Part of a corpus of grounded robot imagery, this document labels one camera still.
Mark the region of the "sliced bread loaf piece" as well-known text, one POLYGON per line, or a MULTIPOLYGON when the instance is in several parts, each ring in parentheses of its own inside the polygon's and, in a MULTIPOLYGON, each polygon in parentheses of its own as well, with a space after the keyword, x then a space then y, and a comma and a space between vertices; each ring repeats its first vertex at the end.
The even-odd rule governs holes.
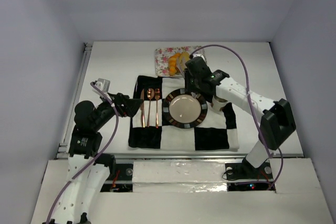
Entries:
POLYGON ((186 63, 190 60, 190 54, 185 51, 182 52, 181 55, 179 56, 178 59, 178 65, 182 68, 185 69, 186 68, 186 63))

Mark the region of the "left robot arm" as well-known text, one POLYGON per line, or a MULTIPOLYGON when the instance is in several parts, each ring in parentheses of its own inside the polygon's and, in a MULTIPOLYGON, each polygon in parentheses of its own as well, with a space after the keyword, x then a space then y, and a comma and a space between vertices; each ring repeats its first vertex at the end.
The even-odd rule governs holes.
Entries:
POLYGON ((116 159, 100 148, 99 130, 113 117, 134 117, 143 104, 121 93, 106 93, 95 106, 85 100, 75 106, 66 183, 52 204, 46 223, 89 223, 93 203, 108 177, 114 174, 116 159))

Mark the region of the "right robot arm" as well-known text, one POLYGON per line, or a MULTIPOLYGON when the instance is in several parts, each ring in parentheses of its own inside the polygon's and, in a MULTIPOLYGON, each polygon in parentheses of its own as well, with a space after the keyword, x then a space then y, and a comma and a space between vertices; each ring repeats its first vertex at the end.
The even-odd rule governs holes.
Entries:
POLYGON ((244 162, 254 168, 259 168, 296 130, 291 105, 287 100, 275 101, 263 97, 221 70, 212 72, 202 57, 194 57, 186 63, 184 78, 187 91, 212 98, 213 110, 223 110, 232 103, 253 117, 259 126, 259 140, 245 156, 244 162))

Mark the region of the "copper knife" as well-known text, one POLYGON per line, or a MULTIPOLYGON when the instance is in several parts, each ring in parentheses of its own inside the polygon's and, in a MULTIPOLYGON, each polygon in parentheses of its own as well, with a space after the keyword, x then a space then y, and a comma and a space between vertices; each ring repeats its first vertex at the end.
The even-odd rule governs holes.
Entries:
POLYGON ((141 110, 141 125, 145 127, 145 117, 144 117, 144 89, 141 91, 140 99, 142 99, 142 104, 140 106, 141 110))

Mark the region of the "orange striped croissant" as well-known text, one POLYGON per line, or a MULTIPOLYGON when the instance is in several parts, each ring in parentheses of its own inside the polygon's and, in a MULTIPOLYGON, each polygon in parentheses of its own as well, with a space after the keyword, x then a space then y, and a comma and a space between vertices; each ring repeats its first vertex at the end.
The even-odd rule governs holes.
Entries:
POLYGON ((169 57, 168 64, 169 64, 169 75, 170 76, 174 76, 179 72, 179 69, 177 67, 177 61, 180 56, 181 56, 181 53, 176 53, 173 56, 169 57))

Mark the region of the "copper spoon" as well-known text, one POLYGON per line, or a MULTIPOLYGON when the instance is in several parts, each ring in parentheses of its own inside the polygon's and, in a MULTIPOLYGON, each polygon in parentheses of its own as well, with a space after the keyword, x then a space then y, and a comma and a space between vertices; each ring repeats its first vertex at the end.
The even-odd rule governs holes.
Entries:
POLYGON ((154 89, 153 88, 149 88, 147 90, 146 95, 147 95, 147 98, 149 100, 148 117, 147 117, 146 126, 149 127, 150 126, 150 114, 151 114, 151 101, 154 98, 154 89))

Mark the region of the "metal cup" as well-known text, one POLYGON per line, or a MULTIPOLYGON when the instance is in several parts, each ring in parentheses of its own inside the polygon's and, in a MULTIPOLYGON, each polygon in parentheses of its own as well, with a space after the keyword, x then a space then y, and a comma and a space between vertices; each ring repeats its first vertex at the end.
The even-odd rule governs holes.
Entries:
POLYGON ((213 108, 214 111, 222 111, 227 103, 228 103, 227 100, 213 96, 211 107, 213 108))

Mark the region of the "black white checkered placemat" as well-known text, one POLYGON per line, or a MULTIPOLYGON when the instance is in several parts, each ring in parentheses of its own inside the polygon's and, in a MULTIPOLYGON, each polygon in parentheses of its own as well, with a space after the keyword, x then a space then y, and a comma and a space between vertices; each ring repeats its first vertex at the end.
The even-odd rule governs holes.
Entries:
POLYGON ((148 109, 147 90, 160 89, 158 101, 159 127, 155 127, 155 98, 151 101, 150 126, 142 127, 141 112, 130 120, 128 145, 131 148, 157 149, 172 152, 194 151, 237 151, 239 149, 236 114, 231 103, 222 111, 214 111, 208 107, 203 123, 192 129, 179 129, 166 124, 162 117, 162 102, 175 89, 183 88, 184 81, 175 78, 138 76, 133 97, 140 99, 144 89, 144 109, 148 109))

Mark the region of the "beige plate with dark rim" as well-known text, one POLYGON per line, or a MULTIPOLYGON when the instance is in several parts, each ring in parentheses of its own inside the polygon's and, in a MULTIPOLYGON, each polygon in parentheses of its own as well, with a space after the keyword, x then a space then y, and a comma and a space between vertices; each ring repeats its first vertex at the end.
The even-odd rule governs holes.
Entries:
POLYGON ((184 88, 170 92, 162 102, 162 117, 166 124, 179 129, 199 126, 207 116, 208 105, 200 93, 187 92, 184 88))

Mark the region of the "copper fork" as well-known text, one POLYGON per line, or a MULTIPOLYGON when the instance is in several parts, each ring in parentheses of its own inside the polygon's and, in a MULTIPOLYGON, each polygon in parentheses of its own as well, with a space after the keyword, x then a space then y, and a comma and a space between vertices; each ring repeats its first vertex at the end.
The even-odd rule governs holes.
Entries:
POLYGON ((156 101, 156 112, 155 112, 155 127, 158 128, 159 127, 159 113, 158 113, 158 101, 160 99, 160 89, 157 88, 155 89, 154 91, 154 98, 155 98, 155 101, 156 101))

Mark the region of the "floral rectangular tray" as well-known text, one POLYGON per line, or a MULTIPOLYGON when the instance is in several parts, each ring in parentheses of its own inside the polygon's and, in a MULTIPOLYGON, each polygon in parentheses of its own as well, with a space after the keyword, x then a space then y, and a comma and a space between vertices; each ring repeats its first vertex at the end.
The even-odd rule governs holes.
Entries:
POLYGON ((169 75, 169 57, 173 56, 176 53, 182 53, 187 51, 190 55, 191 53, 200 48, 200 46, 180 46, 180 47, 166 47, 166 48, 157 48, 154 51, 154 60, 155 60, 155 74, 158 77, 172 77, 172 78, 181 78, 182 75, 178 72, 174 76, 169 75))

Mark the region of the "silver foil covered panel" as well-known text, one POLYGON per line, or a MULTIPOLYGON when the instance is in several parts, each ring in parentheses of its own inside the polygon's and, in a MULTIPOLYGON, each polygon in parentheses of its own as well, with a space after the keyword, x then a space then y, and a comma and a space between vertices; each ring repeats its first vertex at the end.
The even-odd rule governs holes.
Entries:
POLYGON ((135 162, 134 193, 212 193, 227 191, 219 162, 135 162))

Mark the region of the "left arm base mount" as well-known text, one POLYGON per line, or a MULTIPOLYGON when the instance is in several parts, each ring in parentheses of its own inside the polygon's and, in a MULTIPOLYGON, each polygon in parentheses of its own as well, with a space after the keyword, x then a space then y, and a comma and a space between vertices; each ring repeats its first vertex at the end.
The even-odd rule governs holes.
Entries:
POLYGON ((133 164, 117 163, 114 155, 101 154, 91 167, 87 187, 100 192, 131 192, 132 175, 133 164))

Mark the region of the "aluminium rail frame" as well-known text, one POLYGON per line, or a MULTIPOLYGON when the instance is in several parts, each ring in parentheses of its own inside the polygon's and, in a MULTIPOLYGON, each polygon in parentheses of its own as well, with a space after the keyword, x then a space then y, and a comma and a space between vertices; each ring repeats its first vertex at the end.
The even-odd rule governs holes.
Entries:
MULTIPOLYGON (((200 47, 200 48, 194 50, 194 51, 191 53, 191 55, 190 55, 190 59, 193 58, 192 54, 203 54, 203 51, 204 51, 204 47, 200 47)), ((184 80, 184 77, 181 77, 181 78, 175 78, 175 79, 181 79, 181 80, 183 80, 183 81, 184 81, 184 87, 183 87, 183 88, 185 89, 185 80, 184 80)), ((104 94, 106 94, 106 93, 104 93, 104 92, 102 92, 101 90, 99 90, 99 89, 94 85, 95 82, 96 82, 96 81, 93 81, 93 82, 91 83, 91 86, 92 86, 94 92, 96 92, 96 93, 100 96, 100 98, 101 98, 101 97, 102 97, 104 94)), ((200 94, 205 98, 208 107, 211 106, 212 98, 211 98, 210 96, 205 95, 205 94, 202 94, 202 93, 200 93, 200 94)), ((145 127, 147 127, 147 126, 146 126, 146 122, 147 122, 147 117, 148 117, 148 109, 144 109, 144 117, 145 117, 145 127)), ((256 124, 255 121, 254 121, 254 123, 255 123, 255 126, 256 126, 257 130, 258 130, 258 129, 259 129, 259 126, 257 126, 257 124, 256 124)), ((102 152, 103 152, 104 154, 107 154, 107 153, 106 153, 106 149, 105 149, 105 147, 103 147, 103 146, 100 145, 100 148, 103 150, 102 152)), ((161 159, 164 159, 164 158, 178 158, 178 157, 182 157, 182 158, 190 159, 190 158, 193 158, 193 157, 195 156, 195 152, 196 152, 196 151, 194 151, 194 152, 183 152, 183 151, 172 152, 172 151, 162 151, 162 150, 160 150, 160 151, 161 151, 161 153, 160 153, 159 157, 160 157, 161 159)), ((271 155, 268 157, 268 159, 267 159, 266 161, 268 161, 269 159, 271 159, 271 158, 273 157, 273 155, 274 155, 274 153, 271 154, 271 155)), ((274 180, 273 180, 272 186, 275 185, 275 184, 276 184, 276 181, 277 181, 277 177, 275 177, 275 176, 273 176, 273 177, 274 177, 274 180)))

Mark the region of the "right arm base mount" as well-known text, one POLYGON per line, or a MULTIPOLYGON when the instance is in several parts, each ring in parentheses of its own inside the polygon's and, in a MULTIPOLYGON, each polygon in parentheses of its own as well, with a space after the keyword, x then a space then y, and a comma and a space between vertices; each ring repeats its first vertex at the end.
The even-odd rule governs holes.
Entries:
POLYGON ((272 186, 274 177, 270 162, 265 161, 258 168, 254 168, 247 161, 240 163, 226 163, 222 179, 227 181, 228 191, 275 191, 272 186))

